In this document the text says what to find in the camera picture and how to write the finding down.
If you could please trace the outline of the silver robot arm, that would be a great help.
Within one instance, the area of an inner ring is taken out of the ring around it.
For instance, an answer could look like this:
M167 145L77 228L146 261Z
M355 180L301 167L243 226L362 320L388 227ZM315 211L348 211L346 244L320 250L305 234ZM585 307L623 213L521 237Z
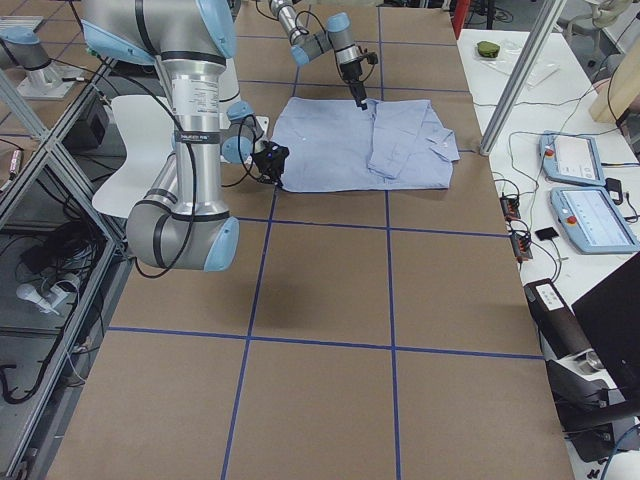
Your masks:
M349 88L355 104L367 110L367 93L363 75L363 63L374 67L378 63L375 52L360 46L354 37L352 23L346 12L332 15L320 30L310 33L302 25L303 14L316 18L310 11L298 12L293 1L268 1L274 18L281 24L291 45L291 54L299 67L311 63L321 55L332 52L341 81Z
M156 69L173 124L174 155L129 214L126 235L137 260L158 268L224 271L232 263L239 221L221 192L221 147L243 136L268 182L287 149L262 140L246 104L220 126L219 79L236 54L232 9L225 1L89 1L87 45L104 57Z

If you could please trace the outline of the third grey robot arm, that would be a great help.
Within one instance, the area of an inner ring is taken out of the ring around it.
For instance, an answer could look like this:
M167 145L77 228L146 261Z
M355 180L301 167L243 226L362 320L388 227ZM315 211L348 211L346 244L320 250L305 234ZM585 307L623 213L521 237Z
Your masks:
M64 98L83 71L54 62L29 28L13 26L1 31L1 69L21 68L26 78L17 87L26 99L56 100Z

